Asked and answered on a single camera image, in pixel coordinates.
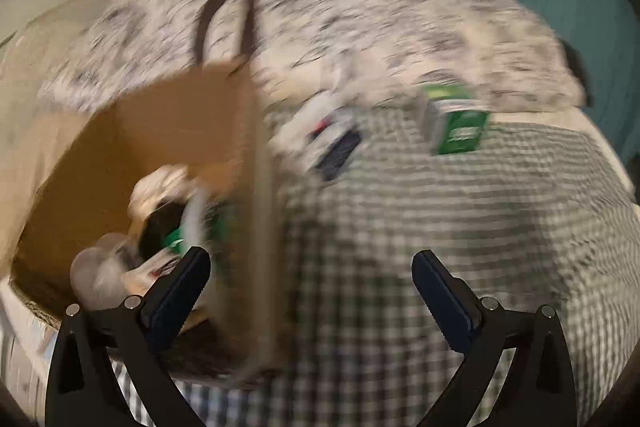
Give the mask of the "green 999 medicine box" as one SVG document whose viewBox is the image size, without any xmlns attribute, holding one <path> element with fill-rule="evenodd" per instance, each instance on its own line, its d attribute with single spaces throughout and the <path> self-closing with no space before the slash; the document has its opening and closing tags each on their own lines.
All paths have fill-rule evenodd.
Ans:
<svg viewBox="0 0 640 427">
<path fill-rule="evenodd" d="M 461 81 L 426 82 L 416 99 L 416 124 L 432 155 L 476 150 L 489 116 L 488 107 Z"/>
</svg>

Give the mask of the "white blue packet bag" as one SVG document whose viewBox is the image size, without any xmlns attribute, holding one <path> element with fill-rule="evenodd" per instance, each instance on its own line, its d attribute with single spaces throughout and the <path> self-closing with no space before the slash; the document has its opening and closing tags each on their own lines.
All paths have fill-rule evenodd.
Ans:
<svg viewBox="0 0 640 427">
<path fill-rule="evenodd" d="M 286 171 L 332 182 L 361 143 L 362 133 L 341 95 L 321 91 L 282 124 L 269 145 Z"/>
</svg>

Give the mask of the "black small object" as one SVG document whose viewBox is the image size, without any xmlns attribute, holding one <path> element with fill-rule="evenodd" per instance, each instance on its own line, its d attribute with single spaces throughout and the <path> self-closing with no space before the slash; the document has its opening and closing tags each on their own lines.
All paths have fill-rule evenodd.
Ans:
<svg viewBox="0 0 640 427">
<path fill-rule="evenodd" d="M 146 218 L 138 243 L 138 253 L 146 261 L 168 247 L 175 239 L 181 239 L 180 225 L 184 202 L 166 200 Z"/>
</svg>

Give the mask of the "grey checkered cloth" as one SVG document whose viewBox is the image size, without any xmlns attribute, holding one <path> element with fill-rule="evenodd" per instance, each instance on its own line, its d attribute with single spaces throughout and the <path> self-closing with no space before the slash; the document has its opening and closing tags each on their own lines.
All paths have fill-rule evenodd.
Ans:
<svg viewBox="0 0 640 427">
<path fill-rule="evenodd" d="M 436 156 L 400 109 L 355 119 L 335 182 L 282 188 L 290 357 L 180 397 L 207 426 L 414 426 L 513 311 L 560 324 L 589 421 L 639 338 L 639 208 L 612 159 L 567 124 L 498 122 Z"/>
</svg>

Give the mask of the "brown cardboard box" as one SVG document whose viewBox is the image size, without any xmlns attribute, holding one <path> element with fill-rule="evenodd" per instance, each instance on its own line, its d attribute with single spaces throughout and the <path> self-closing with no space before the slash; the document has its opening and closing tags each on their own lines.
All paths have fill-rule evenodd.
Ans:
<svg viewBox="0 0 640 427">
<path fill-rule="evenodd" d="M 205 317 L 164 354 L 172 376 L 242 387 L 286 355 L 278 167 L 262 100 L 239 62 L 195 67 L 120 96 L 90 118 L 39 115 L 1 167 L 1 269 L 33 320 L 60 325 L 70 266 L 107 233 L 138 233 L 136 183 L 160 167 L 232 208 Z"/>
</svg>

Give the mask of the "black cloth behind quilt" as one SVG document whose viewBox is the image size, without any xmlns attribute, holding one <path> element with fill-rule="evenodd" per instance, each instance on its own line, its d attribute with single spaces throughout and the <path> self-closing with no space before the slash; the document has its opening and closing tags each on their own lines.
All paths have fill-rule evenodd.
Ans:
<svg viewBox="0 0 640 427">
<path fill-rule="evenodd" d="M 582 56 L 565 39 L 561 39 L 560 43 L 562 44 L 562 48 L 564 50 L 565 62 L 567 64 L 567 67 L 572 72 L 574 77 L 578 80 L 578 82 L 582 86 L 582 91 L 584 91 L 585 93 L 585 103 L 582 104 L 582 106 L 591 107 L 593 104 L 593 98 L 589 86 L 588 72 L 584 62 L 582 61 Z"/>
</svg>

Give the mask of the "floral folded quilt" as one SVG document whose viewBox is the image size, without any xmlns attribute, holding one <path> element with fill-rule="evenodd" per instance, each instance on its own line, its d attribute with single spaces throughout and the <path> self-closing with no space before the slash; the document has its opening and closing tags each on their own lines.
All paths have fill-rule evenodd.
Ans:
<svg viewBox="0 0 640 427">
<path fill-rule="evenodd" d="M 454 80 L 495 112 L 557 112 L 585 91 L 553 30 L 515 0 L 111 0 L 41 88 L 93 112 L 197 62 L 247 56 L 272 103 L 322 90 L 399 105 Z"/>
</svg>

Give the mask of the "teal curtain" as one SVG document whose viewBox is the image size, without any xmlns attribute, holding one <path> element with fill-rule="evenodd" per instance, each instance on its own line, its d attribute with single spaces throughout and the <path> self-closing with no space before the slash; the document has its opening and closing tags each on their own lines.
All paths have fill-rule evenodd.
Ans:
<svg viewBox="0 0 640 427">
<path fill-rule="evenodd" d="M 639 21 L 628 0 L 518 0 L 582 58 L 588 116 L 623 161 L 639 153 Z"/>
</svg>

